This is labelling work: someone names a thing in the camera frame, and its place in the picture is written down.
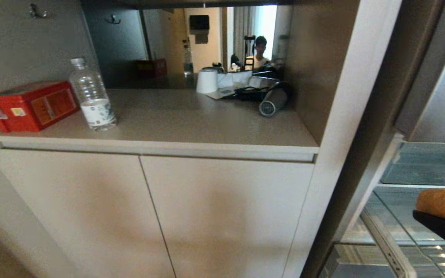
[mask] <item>cabinet door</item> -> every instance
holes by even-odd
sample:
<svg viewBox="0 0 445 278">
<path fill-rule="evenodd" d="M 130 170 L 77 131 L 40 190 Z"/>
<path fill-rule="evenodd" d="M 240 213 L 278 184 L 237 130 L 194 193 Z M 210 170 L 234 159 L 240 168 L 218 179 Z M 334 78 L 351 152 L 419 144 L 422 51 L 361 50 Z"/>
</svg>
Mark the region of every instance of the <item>cabinet door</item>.
<svg viewBox="0 0 445 278">
<path fill-rule="evenodd" d="M 178 278 L 282 276 L 313 164 L 141 162 Z"/>
<path fill-rule="evenodd" d="M 85 276 L 174 277 L 138 156 L 1 152 L 9 181 Z"/>
</svg>

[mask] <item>person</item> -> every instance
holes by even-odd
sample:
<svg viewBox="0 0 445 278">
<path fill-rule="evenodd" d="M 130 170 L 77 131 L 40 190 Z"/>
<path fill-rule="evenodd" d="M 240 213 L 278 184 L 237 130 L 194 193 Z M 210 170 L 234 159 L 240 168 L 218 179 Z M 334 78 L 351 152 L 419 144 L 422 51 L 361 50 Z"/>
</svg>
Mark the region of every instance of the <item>person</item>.
<svg viewBox="0 0 445 278">
<path fill-rule="evenodd" d="M 263 68 L 265 65 L 270 64 L 270 60 L 263 56 L 265 51 L 265 47 L 267 46 L 267 39 L 264 36 L 258 36 L 255 39 L 255 56 L 249 56 L 247 58 L 253 58 L 254 60 L 254 71 L 258 71 Z M 251 70 L 251 66 L 246 66 L 246 70 Z"/>
</svg>

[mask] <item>curtain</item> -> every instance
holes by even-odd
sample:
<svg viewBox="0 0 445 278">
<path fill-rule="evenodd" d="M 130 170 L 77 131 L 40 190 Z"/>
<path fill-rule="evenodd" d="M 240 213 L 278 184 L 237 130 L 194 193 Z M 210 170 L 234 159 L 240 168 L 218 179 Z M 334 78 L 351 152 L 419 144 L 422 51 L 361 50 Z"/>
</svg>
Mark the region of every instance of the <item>curtain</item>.
<svg viewBox="0 0 445 278">
<path fill-rule="evenodd" d="M 244 36 L 254 35 L 254 19 L 256 7 L 234 7 L 234 53 L 241 63 L 245 60 L 245 41 Z"/>
</svg>

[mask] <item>coat hook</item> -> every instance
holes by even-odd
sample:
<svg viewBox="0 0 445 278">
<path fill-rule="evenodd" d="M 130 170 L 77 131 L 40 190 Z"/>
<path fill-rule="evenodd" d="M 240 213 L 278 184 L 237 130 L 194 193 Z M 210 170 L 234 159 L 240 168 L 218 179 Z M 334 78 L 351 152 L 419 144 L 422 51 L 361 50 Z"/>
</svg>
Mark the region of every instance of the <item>coat hook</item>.
<svg viewBox="0 0 445 278">
<path fill-rule="evenodd" d="M 29 12 L 30 12 L 30 17 L 31 18 L 46 18 L 48 16 L 48 12 L 44 11 L 43 14 L 38 14 L 37 13 L 37 5 L 35 4 L 30 4 L 29 6 Z"/>
<path fill-rule="evenodd" d="M 111 14 L 111 21 L 106 19 L 106 22 L 107 23 L 111 23 L 111 24 L 119 24 L 119 23 L 121 23 L 121 19 L 119 21 L 116 21 L 116 15 Z"/>
</svg>

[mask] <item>plastic bottle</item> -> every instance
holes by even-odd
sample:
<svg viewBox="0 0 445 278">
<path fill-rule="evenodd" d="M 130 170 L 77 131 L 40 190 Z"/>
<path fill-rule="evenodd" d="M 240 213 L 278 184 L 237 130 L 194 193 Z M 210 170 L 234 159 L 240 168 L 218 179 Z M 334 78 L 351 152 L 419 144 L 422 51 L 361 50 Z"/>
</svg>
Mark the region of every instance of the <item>plastic bottle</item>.
<svg viewBox="0 0 445 278">
<path fill-rule="evenodd" d="M 193 62 L 191 59 L 191 48 L 190 48 L 190 41 L 183 40 L 183 54 L 184 54 L 184 60 L 183 60 L 183 68 L 184 68 L 184 74 L 185 75 L 192 75 L 193 74 Z"/>
<path fill-rule="evenodd" d="M 75 70 L 70 75 L 70 83 L 89 127 L 94 131 L 115 127 L 116 116 L 99 72 L 89 69 L 85 58 L 73 58 L 71 63 Z"/>
</svg>

